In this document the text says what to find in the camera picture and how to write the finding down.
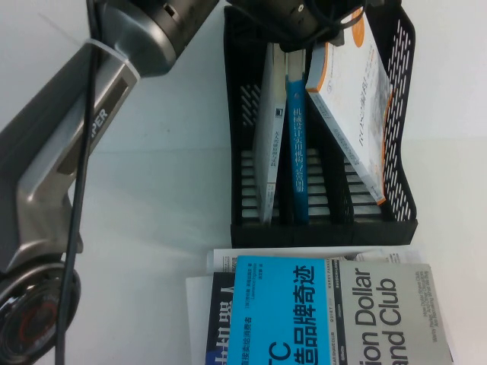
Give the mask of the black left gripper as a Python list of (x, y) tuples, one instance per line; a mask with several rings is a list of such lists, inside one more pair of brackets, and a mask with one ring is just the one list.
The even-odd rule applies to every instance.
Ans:
[(251, 14), (279, 38), (286, 51), (328, 41), (345, 44), (339, 23), (345, 17), (344, 1), (252, 1)]

